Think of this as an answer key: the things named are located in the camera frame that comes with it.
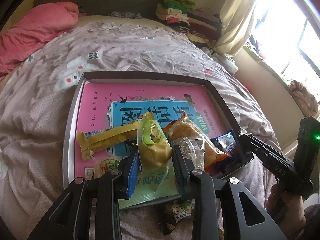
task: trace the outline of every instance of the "orange snack bag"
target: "orange snack bag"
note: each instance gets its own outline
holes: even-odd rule
[[[203,131],[192,122],[187,114],[183,112],[183,115],[178,119],[169,123],[163,131],[172,139],[190,137],[199,135],[204,139],[204,170],[207,171],[213,164],[218,161],[222,161],[229,155],[220,151],[210,141],[210,139],[203,133]]]

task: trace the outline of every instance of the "hand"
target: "hand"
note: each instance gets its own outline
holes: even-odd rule
[[[300,233],[307,222],[304,217],[302,197],[289,192],[280,192],[278,184],[275,184],[271,188],[271,194],[265,208],[267,210],[274,209],[280,197],[288,207],[288,211],[284,220],[278,226],[287,238],[292,239]]]

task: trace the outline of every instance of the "bird illustration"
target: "bird illustration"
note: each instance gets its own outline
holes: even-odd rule
[[[124,98],[121,97],[121,96],[119,96],[119,97],[121,98],[121,101],[118,101],[119,103],[123,103],[123,104],[124,104],[124,103],[127,101],[127,98],[124,99]]]

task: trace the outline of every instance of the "bedspread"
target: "bedspread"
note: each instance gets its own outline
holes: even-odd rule
[[[28,237],[63,191],[62,147],[74,85],[84,71],[98,70],[208,79],[240,127],[278,148],[252,95],[185,35],[105,21],[76,27],[21,63],[0,94],[0,148],[9,168],[0,180],[0,215],[18,240]],[[275,180],[259,160],[252,160],[236,176],[263,205]],[[120,216],[124,240],[164,238],[154,207],[121,211]],[[191,223],[183,220],[166,239],[190,239]]]

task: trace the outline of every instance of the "curtain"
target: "curtain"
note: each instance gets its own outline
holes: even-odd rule
[[[235,56],[251,35],[256,0],[226,0],[220,12],[221,37],[215,48],[219,54]]]

